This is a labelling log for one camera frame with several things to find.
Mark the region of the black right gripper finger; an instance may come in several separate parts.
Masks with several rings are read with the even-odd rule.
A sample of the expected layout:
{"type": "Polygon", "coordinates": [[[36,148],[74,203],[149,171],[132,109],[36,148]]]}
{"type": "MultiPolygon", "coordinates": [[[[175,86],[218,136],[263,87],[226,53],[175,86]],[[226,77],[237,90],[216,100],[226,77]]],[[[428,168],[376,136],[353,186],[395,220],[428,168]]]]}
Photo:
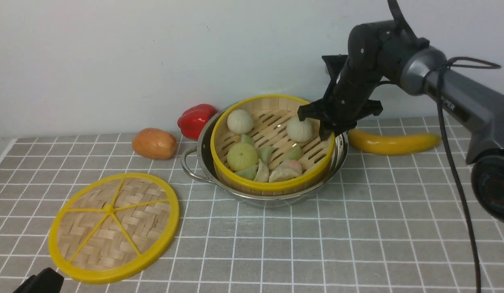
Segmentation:
{"type": "Polygon", "coordinates": [[[320,121],[319,137],[321,141],[326,141],[329,137],[335,139],[335,137],[341,135],[345,131],[348,131],[348,124],[334,124],[324,120],[320,121]]]}
{"type": "Polygon", "coordinates": [[[314,101],[306,105],[299,106],[297,110],[297,117],[300,122],[306,119],[317,119],[319,121],[326,121],[326,109],[324,101],[314,101]]]}

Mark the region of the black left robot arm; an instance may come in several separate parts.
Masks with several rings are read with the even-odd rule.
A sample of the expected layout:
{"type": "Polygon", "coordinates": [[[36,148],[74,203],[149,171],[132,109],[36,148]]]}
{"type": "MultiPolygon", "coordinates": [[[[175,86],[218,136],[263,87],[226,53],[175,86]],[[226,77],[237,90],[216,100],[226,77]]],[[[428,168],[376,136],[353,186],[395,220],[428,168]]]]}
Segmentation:
{"type": "MultiPolygon", "coordinates": [[[[210,136],[215,128],[215,123],[223,115],[226,110],[223,109],[216,113],[206,124],[200,135],[200,139],[197,145],[183,152],[181,155],[181,166],[183,171],[190,178],[205,182],[208,184],[216,185],[226,191],[229,195],[233,195],[237,199],[243,199],[246,202],[259,206],[259,207],[274,207],[293,204],[299,200],[309,198],[310,196],[317,193],[318,189],[321,188],[325,183],[327,183],[340,168],[340,161],[343,155],[343,137],[339,136],[339,141],[335,143],[335,147],[332,154],[331,163],[329,169],[325,172],[325,176],[319,182],[312,184],[309,188],[306,188],[299,192],[290,192],[287,195],[252,195],[250,192],[239,192],[236,189],[228,187],[223,184],[222,181],[217,179],[216,170],[213,166],[206,166],[205,163],[213,161],[213,156],[211,154],[209,144],[210,136]],[[195,174],[187,164],[187,156],[190,154],[195,154],[201,169],[205,173],[205,176],[195,174]]],[[[45,268],[37,275],[31,275],[27,280],[25,280],[18,288],[16,288],[16,293],[58,293],[60,292],[62,285],[64,283],[64,277],[57,273],[52,268],[45,268]]]]}

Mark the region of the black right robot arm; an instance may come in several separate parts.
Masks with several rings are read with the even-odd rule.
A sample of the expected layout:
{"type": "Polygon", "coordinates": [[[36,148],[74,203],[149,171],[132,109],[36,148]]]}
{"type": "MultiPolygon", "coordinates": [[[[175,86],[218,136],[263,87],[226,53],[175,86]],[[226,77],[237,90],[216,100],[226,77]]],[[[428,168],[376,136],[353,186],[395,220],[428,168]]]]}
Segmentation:
{"type": "Polygon", "coordinates": [[[388,1],[388,7],[392,19],[352,28],[346,55],[322,57],[331,80],[308,117],[320,121],[325,140],[381,113],[381,103],[370,96],[383,78],[409,95],[428,95],[471,133],[466,164],[472,165],[473,192],[485,211],[504,223],[504,95],[453,70],[457,61],[477,59],[447,59],[415,35],[397,1],[388,1]]]}

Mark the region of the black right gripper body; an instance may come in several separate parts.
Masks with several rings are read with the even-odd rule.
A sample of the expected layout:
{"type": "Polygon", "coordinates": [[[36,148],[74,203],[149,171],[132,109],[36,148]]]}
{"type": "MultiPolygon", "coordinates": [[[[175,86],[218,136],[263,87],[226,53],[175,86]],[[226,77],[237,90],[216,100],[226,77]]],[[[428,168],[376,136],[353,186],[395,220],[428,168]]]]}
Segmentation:
{"type": "Polygon", "coordinates": [[[382,74],[354,69],[348,55],[324,55],[322,59],[331,79],[323,96],[329,122],[348,124],[350,130],[360,119],[381,114],[381,102],[370,97],[380,84],[382,74]]]}

